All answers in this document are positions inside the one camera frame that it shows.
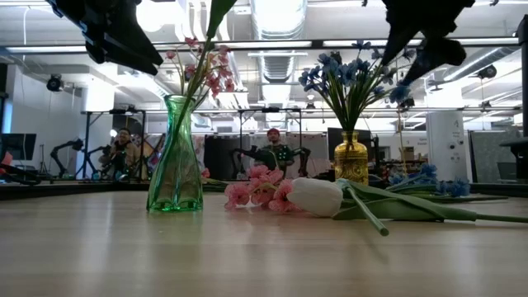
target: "white tulip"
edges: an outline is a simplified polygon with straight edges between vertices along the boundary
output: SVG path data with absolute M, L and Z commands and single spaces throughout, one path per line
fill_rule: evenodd
M 343 192 L 333 182 L 301 177 L 293 181 L 293 187 L 288 200 L 302 210 L 321 217 L 331 217 L 341 207 Z

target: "ceiling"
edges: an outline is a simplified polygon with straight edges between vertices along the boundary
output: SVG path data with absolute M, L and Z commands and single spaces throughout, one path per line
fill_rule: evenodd
M 28 7 L 4 7 L 2 3 L 15 1 L 0 0 L 0 46 L 4 45 L 61 45 L 61 44 L 81 44 L 84 42 L 79 29 L 71 22 L 59 19 L 45 5 Z M 193 11 L 197 3 L 201 9 L 201 27 L 205 28 L 207 1 L 189 0 L 189 23 L 194 20 Z M 281 3 L 279 0 L 269 0 L 270 5 Z M 388 34 L 389 26 L 384 20 L 385 8 L 381 1 L 370 0 L 368 7 L 359 7 L 361 1 L 312 1 L 308 0 L 304 30 L 302 39 L 369 39 L 385 38 Z M 456 20 L 458 29 L 452 36 L 457 37 L 489 37 L 489 36 L 512 36 L 516 31 L 518 22 L 528 13 L 528 5 L 508 4 L 502 0 L 499 5 L 490 7 L 488 1 L 477 1 L 474 7 L 464 9 Z M 253 40 L 254 30 L 252 29 L 252 15 L 249 0 L 238 0 L 235 8 L 229 13 L 227 18 L 227 32 L 231 40 Z M 147 32 L 152 42 L 178 42 L 174 25 L 165 25 L 159 31 Z M 466 49 L 468 57 L 479 51 L 479 48 Z M 306 68 L 312 68 L 317 63 L 317 57 L 321 50 L 301 50 L 305 56 L 296 58 L 295 75 L 298 77 Z M 262 78 L 256 58 L 248 57 L 248 51 L 233 52 L 237 70 L 240 73 L 243 87 L 247 89 L 247 101 L 250 106 L 262 106 L 266 104 L 266 99 L 262 96 Z M 357 56 L 354 49 L 342 50 L 344 61 L 351 61 Z M 192 62 L 189 54 L 184 54 L 184 60 Z M 13 62 L 20 64 L 21 56 L 4 57 L 3 62 Z M 407 63 L 399 60 L 398 65 Z M 159 96 L 154 94 L 151 87 L 146 87 L 144 83 L 139 83 L 137 79 L 125 73 L 125 68 L 118 68 L 108 71 L 105 65 L 98 65 L 92 62 L 85 54 L 61 54 L 61 55 L 28 55 L 25 57 L 25 64 L 31 72 L 42 74 L 41 69 L 54 65 L 63 66 L 88 66 L 97 73 L 106 76 L 118 91 L 115 101 L 118 103 L 136 104 L 147 106 L 152 109 L 160 109 Z M 494 106 L 518 106 L 521 104 L 520 93 L 515 93 L 521 89 L 521 56 L 520 51 L 508 55 L 504 59 L 498 60 L 493 65 L 497 68 L 497 76 L 491 80 L 482 82 L 477 78 L 462 78 L 455 82 L 462 89 L 464 105 L 478 106 L 484 99 L 500 99 Z M 440 72 L 430 73 L 425 78 L 437 76 L 445 71 L 449 66 L 445 66 Z M 160 67 L 159 75 L 152 79 L 161 88 L 168 92 L 177 91 L 177 79 L 167 75 L 167 71 L 175 71 L 172 63 L 165 63 Z M 80 73 L 81 75 L 64 75 L 66 83 L 76 83 L 80 87 L 86 87 L 93 73 Z M 413 96 L 418 106 L 425 106 L 426 88 L 424 80 L 418 80 L 413 86 Z M 318 94 L 314 94 L 314 101 L 321 101 Z M 307 94 L 300 85 L 294 85 L 290 90 L 290 98 L 284 105 L 305 107 Z M 381 102 L 377 107 L 384 107 L 389 104 Z M 497 120 L 503 120 L 509 113 L 497 114 Z

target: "green glass vase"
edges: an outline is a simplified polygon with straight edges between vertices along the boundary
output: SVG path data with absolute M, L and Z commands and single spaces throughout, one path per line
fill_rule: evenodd
M 192 103 L 183 111 L 186 97 L 165 97 L 167 137 L 162 157 L 148 189 L 148 211 L 180 212 L 203 208 L 201 174 L 191 138 Z M 178 120 L 183 120 L 178 127 Z

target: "desk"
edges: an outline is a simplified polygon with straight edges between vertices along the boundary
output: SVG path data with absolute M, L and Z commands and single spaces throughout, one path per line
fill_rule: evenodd
M 147 214 L 146 192 L 0 201 L 2 297 L 528 296 L 528 225 Z M 528 200 L 462 205 L 528 215 Z

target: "red cap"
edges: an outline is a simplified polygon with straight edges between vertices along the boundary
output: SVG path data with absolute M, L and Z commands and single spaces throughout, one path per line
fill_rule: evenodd
M 267 134 L 269 135 L 271 132 L 276 132 L 278 135 L 281 135 L 281 132 L 278 129 L 271 128 L 267 131 Z

